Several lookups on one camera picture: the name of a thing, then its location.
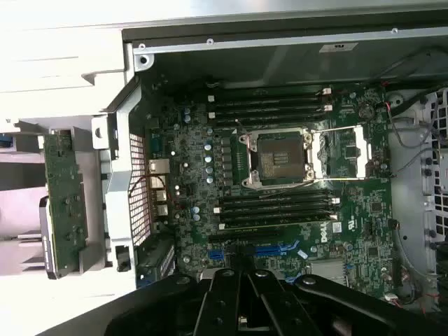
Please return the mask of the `grey parts rack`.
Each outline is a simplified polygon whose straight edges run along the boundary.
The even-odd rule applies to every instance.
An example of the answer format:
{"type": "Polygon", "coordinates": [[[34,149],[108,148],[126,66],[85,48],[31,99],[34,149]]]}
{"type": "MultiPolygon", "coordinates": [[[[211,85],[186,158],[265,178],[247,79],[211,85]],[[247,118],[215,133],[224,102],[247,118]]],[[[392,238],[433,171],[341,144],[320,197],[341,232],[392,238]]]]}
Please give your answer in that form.
{"type": "Polygon", "coordinates": [[[90,131],[64,123],[49,128],[7,120],[0,134],[13,137],[11,148],[0,148],[0,274],[37,271],[47,276],[41,242],[39,202],[47,195],[43,135],[69,130],[76,162],[83,179],[88,237],[80,252],[80,269],[67,275],[82,275],[101,269],[106,262],[102,218],[102,175],[99,152],[90,131]]]}

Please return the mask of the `CPU socket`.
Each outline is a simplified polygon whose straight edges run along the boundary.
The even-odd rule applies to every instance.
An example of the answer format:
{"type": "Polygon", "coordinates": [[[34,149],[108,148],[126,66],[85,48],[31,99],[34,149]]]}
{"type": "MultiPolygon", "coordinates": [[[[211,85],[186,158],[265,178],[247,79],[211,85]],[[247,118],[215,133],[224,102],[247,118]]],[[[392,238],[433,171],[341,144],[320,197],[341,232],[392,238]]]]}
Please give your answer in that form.
{"type": "Polygon", "coordinates": [[[314,182],[313,135],[300,127],[259,129],[237,137],[246,168],[241,185],[252,190],[296,188],[314,182]]]}

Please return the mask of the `thin steel locking lever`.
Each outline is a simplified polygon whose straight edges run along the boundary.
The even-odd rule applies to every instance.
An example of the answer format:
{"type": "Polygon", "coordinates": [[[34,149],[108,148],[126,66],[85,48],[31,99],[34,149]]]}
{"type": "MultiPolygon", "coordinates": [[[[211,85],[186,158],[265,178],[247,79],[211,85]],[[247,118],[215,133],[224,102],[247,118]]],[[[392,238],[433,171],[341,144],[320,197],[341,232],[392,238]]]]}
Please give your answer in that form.
{"type": "Polygon", "coordinates": [[[243,139],[248,139],[249,134],[250,134],[249,130],[242,124],[240,119],[235,118],[234,121],[236,122],[236,124],[238,126],[240,137],[242,137],[243,139]]]}

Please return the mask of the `steel socket cover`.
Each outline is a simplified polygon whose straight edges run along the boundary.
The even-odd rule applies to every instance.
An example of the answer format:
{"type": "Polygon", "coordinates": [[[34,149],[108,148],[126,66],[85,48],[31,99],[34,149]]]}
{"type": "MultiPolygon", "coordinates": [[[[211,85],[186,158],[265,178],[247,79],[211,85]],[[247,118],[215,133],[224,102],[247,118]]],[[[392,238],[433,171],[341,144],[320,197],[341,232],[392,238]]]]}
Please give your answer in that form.
{"type": "Polygon", "coordinates": [[[365,139],[362,125],[311,132],[308,159],[317,180],[366,179],[366,165],[371,158],[371,145],[365,139]]]}

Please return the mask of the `blue expansion slot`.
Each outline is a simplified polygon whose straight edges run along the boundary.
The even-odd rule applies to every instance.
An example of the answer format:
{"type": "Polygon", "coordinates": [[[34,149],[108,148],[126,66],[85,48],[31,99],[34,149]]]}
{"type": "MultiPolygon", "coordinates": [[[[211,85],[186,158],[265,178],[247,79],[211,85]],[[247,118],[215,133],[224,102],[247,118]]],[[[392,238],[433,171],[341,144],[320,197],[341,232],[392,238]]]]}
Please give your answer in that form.
{"type": "Polygon", "coordinates": [[[237,255],[242,253],[245,256],[261,257],[276,257],[286,255],[279,246],[253,246],[253,245],[231,245],[223,249],[212,249],[208,251],[208,257],[214,261],[224,261],[226,256],[237,255]]]}

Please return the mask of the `silver disk bay cage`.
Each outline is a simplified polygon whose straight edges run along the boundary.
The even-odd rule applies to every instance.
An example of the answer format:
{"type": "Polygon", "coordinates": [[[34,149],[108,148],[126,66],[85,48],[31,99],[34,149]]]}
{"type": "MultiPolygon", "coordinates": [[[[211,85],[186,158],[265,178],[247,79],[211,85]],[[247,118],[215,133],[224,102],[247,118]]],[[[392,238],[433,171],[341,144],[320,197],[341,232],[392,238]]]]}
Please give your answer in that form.
{"type": "Polygon", "coordinates": [[[426,271],[439,277],[448,267],[448,87],[437,92],[429,121],[422,169],[426,271]]]}

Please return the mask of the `green motherboard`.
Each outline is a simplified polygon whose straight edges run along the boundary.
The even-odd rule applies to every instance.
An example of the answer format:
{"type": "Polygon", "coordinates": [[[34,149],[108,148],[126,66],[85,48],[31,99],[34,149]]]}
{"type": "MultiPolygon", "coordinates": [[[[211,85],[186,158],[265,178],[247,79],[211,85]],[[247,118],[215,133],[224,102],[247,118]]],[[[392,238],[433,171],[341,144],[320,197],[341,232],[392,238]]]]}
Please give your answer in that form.
{"type": "Polygon", "coordinates": [[[195,277],[207,270],[224,267],[224,261],[210,260],[208,251],[231,245],[279,246],[286,255],[253,256],[259,269],[277,273],[288,283],[299,276],[312,274],[310,263],[315,260],[340,259],[344,263],[343,282],[336,282],[376,298],[392,293],[401,285],[400,263],[395,251],[388,221],[392,217],[392,197],[388,137],[389,103],[378,85],[329,85],[332,94],[283,95],[273,97],[216,97],[221,90],[166,97],[157,117],[158,124],[146,129],[148,149],[148,193],[157,228],[174,237],[178,268],[195,277]],[[321,102],[258,104],[243,106],[210,106],[209,103],[279,97],[317,97],[321,102]],[[284,122],[244,125],[248,131],[300,127],[309,132],[337,127],[362,125],[364,136],[371,145],[372,158],[366,165],[367,178],[356,181],[317,180],[296,188],[252,190],[241,185],[246,168],[238,142],[236,123],[217,125],[209,122],[216,111],[259,109],[275,106],[333,105],[332,111],[296,111],[243,113],[221,116],[269,116],[324,113],[327,118],[316,122],[284,122]],[[375,117],[359,117],[360,104],[375,107],[375,117]],[[214,214],[224,197],[274,196],[296,193],[332,193],[338,197],[326,201],[335,214],[313,218],[275,218],[222,222],[214,214]],[[224,241],[210,244],[209,235],[233,232],[278,232],[279,236],[252,241],[224,241]]]}

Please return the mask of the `black silver PC case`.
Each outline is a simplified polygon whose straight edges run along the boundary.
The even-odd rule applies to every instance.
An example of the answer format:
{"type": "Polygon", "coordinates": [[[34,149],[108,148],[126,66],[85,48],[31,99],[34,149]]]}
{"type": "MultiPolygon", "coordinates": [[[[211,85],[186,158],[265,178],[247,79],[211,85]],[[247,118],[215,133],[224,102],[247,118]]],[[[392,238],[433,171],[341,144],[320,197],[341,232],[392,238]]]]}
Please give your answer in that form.
{"type": "MultiPolygon", "coordinates": [[[[426,271],[424,153],[429,107],[448,88],[448,0],[425,8],[329,17],[126,29],[132,79],[92,119],[101,153],[106,282],[116,294],[175,272],[174,237],[157,228],[148,193],[146,129],[166,97],[293,86],[378,85],[386,94],[392,217],[401,285],[380,300],[448,315],[448,267],[426,271]]],[[[209,269],[201,279],[222,267],[209,269]]]]}

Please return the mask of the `black RAM slot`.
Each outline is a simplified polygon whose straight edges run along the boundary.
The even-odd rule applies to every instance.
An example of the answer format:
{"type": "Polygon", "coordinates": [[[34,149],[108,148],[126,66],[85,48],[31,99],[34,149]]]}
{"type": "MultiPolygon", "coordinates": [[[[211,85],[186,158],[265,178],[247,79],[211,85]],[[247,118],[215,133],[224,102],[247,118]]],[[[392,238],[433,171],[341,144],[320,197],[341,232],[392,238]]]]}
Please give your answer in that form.
{"type": "Polygon", "coordinates": [[[267,213],[271,211],[308,211],[308,210],[326,210],[329,209],[331,204],[329,202],[316,202],[316,203],[298,203],[298,204],[271,204],[260,206],[246,206],[246,207],[214,207],[214,214],[226,214],[235,212],[242,214],[246,212],[267,213]]]}
{"type": "Polygon", "coordinates": [[[258,125],[264,123],[295,123],[295,122],[316,122],[324,120],[327,115],[324,113],[316,114],[295,114],[295,115],[246,115],[246,116],[229,116],[217,115],[214,119],[209,119],[210,123],[217,125],[227,125],[235,123],[238,120],[244,125],[258,125]]]}
{"type": "Polygon", "coordinates": [[[247,90],[221,90],[216,92],[216,97],[273,97],[273,96],[289,96],[289,95],[329,95],[333,93],[331,87],[315,88],[315,87],[270,87],[256,88],[247,90]]]}
{"type": "Polygon", "coordinates": [[[279,98],[263,98],[263,99],[247,99],[247,100],[230,100],[230,101],[215,101],[209,103],[210,106],[243,106],[243,105],[258,105],[258,104],[282,104],[282,103],[314,103],[321,102],[317,97],[279,97],[279,98]]]}
{"type": "Polygon", "coordinates": [[[257,213],[257,214],[241,214],[238,216],[221,216],[220,220],[222,222],[243,222],[243,221],[263,221],[263,220],[273,220],[275,218],[285,219],[285,218],[313,218],[319,216],[329,216],[335,214],[334,211],[295,211],[295,212],[282,212],[282,213],[257,213]]]}
{"type": "Polygon", "coordinates": [[[244,108],[244,109],[234,109],[234,110],[222,110],[216,111],[215,114],[217,116],[220,115],[236,115],[243,113],[268,113],[268,112],[296,112],[296,111],[311,111],[311,112],[320,112],[320,111],[332,111],[333,105],[322,105],[322,106],[275,106],[270,108],[244,108]]]}
{"type": "Polygon", "coordinates": [[[314,201],[326,201],[332,198],[338,197],[332,193],[325,192],[306,192],[296,194],[282,194],[274,196],[241,196],[241,197],[224,197],[220,199],[219,204],[221,206],[252,206],[255,204],[277,204],[277,203],[299,203],[299,202],[314,202],[314,201]]]}

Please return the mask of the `silver chipset heatsink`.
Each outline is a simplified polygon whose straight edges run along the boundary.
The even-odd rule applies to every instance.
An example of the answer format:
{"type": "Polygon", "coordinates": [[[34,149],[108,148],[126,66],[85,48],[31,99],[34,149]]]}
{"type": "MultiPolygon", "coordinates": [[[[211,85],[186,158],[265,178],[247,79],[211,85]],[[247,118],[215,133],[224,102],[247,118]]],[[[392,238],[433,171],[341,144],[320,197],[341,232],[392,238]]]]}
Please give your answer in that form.
{"type": "Polygon", "coordinates": [[[343,282],[344,263],[340,259],[315,260],[310,263],[311,273],[334,282],[343,282]]]}

